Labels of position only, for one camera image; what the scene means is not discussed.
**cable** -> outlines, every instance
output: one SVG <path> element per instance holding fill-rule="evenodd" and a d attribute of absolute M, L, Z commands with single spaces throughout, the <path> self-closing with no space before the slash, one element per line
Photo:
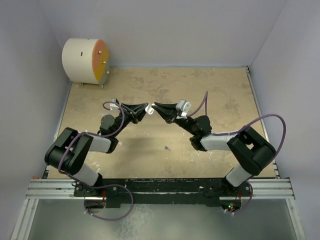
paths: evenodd
<path fill-rule="evenodd" d="M 59 172 L 59 173 L 65 174 L 65 175 L 67 175 L 69 178 L 71 178 L 71 179 L 73 179 L 73 180 L 75 180 L 75 181 L 77 181 L 77 182 L 81 182 L 79 179 L 77 179 L 77 178 L 75 178 L 75 177 L 73 177 L 73 176 L 71 176 L 71 175 L 69 175 L 69 174 L 67 174 L 66 172 L 64 172 L 64 171 L 61 170 L 61 167 L 62 167 L 62 165 L 63 165 L 63 163 L 64 163 L 64 161 L 65 161 L 65 158 L 66 158 L 68 152 L 70 151 L 70 149 L 72 148 L 72 146 L 75 144 L 75 142 L 76 142 L 82 135 L 84 135 L 84 134 L 89 134 L 89 135 L 93 135 L 93 136 L 98 136 L 98 137 L 102 137 L 102 138 L 107 138 L 107 137 L 110 137 L 110 136 L 112 136 L 112 135 L 114 135 L 114 134 L 116 134 L 117 132 L 120 131 L 120 129 L 122 128 L 122 126 L 124 125 L 124 122 L 125 122 L 125 113 L 124 113 L 123 108 L 121 107 L 120 104 L 118 104 L 118 103 L 116 103 L 116 102 L 106 101 L 106 102 L 104 102 L 104 103 L 102 104 L 102 107 L 103 107 L 104 109 L 106 109 L 106 110 L 110 110 L 110 109 L 107 108 L 107 107 L 105 106 L 105 104 L 115 104 L 115 105 L 120 109 L 120 111 L 121 111 L 121 117 L 122 117 L 120 126 L 118 127 L 117 130 L 115 130 L 114 132 L 112 132 L 112 133 L 110 133 L 110 134 L 107 134 L 107 135 L 99 135 L 99 134 L 96 134 L 96 133 L 86 132 L 86 131 L 83 131 L 83 132 L 78 133 L 78 135 L 74 137 L 74 139 L 70 142 L 70 144 L 69 144 L 68 147 L 66 148 L 64 154 L 62 155 L 62 158 L 61 158 L 61 160 L 60 160 L 60 162 L 59 162 L 59 165 L 58 165 L 58 172 Z M 82 184 L 83 184 L 84 186 L 86 186 L 87 188 L 91 188 L 91 189 L 105 189 L 105 188 L 109 188 L 109 187 L 120 187 L 120 188 L 125 189 L 125 190 L 129 193 L 129 195 L 130 195 L 130 197 L 131 197 L 131 206 L 130 206 L 130 209 L 128 210 L 128 212 L 127 212 L 126 214 L 124 214 L 123 216 L 117 217 L 117 218 L 105 218 L 105 217 L 101 217 L 101 216 L 94 215 L 93 213 L 90 213 L 89 211 L 86 211 L 87 213 L 90 213 L 91 216 L 93 216 L 93 217 L 95 217 L 95 218 L 97 218 L 97 219 L 106 220 L 106 221 L 118 221 L 118 220 L 121 220 L 121 219 L 125 218 L 125 217 L 132 211 L 132 209 L 133 209 L 133 207 L 134 207 L 134 197 L 133 197 L 132 193 L 129 191 L 129 189 L 127 189 L 126 187 L 124 187 L 124 186 L 122 186 L 122 185 L 119 185 L 119 184 L 110 184 L 110 185 L 104 185 L 104 186 L 90 186 L 90 185 L 88 185 L 88 184 L 86 184 L 86 183 L 84 183 L 84 182 L 82 182 Z"/>
<path fill-rule="evenodd" d="M 187 117 L 191 117 L 193 115 L 195 115 L 197 112 L 199 112 L 199 110 L 202 108 L 202 106 L 204 105 L 204 110 L 205 110 L 205 115 L 208 115 L 208 109 L 207 109 L 207 105 L 208 105 L 208 91 L 205 92 L 204 97 L 202 102 L 200 103 L 200 105 L 198 106 L 198 108 L 193 112 L 187 115 Z"/>

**black mounting plate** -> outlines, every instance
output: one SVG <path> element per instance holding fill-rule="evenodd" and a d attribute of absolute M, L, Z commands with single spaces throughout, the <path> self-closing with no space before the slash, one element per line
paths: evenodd
<path fill-rule="evenodd" d="M 104 178 L 102 185 L 119 184 L 133 195 L 135 204 L 200 204 L 220 207 L 220 197 L 250 196 L 249 185 L 231 187 L 225 178 Z M 102 197 L 103 190 L 75 184 L 75 197 Z M 106 208 L 120 208 L 130 204 L 128 192 L 121 187 L 106 188 Z"/>

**white cylinder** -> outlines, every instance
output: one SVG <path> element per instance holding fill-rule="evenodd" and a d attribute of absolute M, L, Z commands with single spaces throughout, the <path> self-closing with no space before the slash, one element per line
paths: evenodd
<path fill-rule="evenodd" d="M 62 50 L 62 65 L 71 81 L 104 84 L 109 70 L 109 51 L 101 39 L 70 38 Z"/>
<path fill-rule="evenodd" d="M 87 164 L 84 163 L 81 169 L 75 175 L 73 175 L 73 177 L 89 186 L 93 186 L 95 185 L 99 175 L 96 171 L 92 170 Z"/>

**floor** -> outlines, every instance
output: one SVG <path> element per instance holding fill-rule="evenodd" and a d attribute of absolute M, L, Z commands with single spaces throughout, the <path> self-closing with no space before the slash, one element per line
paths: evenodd
<path fill-rule="evenodd" d="M 185 99 L 193 112 L 206 91 L 214 132 L 237 130 L 258 117 L 244 68 L 113 68 L 103 89 L 72 85 L 60 131 L 71 127 L 96 133 L 102 116 L 109 114 L 102 103 L 113 98 L 125 104 Z M 204 109 L 194 117 L 203 114 Z M 253 127 L 264 136 L 260 123 Z M 104 178 L 219 178 L 238 164 L 230 151 L 194 150 L 190 137 L 154 112 L 139 124 L 129 124 L 118 135 L 119 144 L 112 154 L 89 152 L 85 162 Z M 275 177 L 274 167 L 267 166 L 259 176 Z M 66 176 L 52 168 L 48 178 Z"/>

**beige work surface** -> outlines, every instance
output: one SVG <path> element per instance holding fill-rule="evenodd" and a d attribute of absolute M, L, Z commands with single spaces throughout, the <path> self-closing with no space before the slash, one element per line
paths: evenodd
<path fill-rule="evenodd" d="M 103 89 L 74 83 L 60 132 L 99 130 L 102 116 L 112 113 L 102 103 L 117 98 L 124 104 L 177 103 L 186 99 L 193 112 L 208 91 L 208 116 L 215 132 L 234 131 L 258 117 L 253 93 L 243 68 L 114 68 Z M 205 113 L 204 107 L 196 116 Z M 264 136 L 260 123 L 253 127 Z M 118 136 L 112 154 L 89 152 L 85 163 L 104 178 L 219 178 L 238 162 L 230 151 L 196 151 L 191 135 L 167 124 L 154 112 L 130 123 Z M 272 165 L 260 177 L 274 177 Z M 48 178 L 66 178 L 51 168 Z"/>

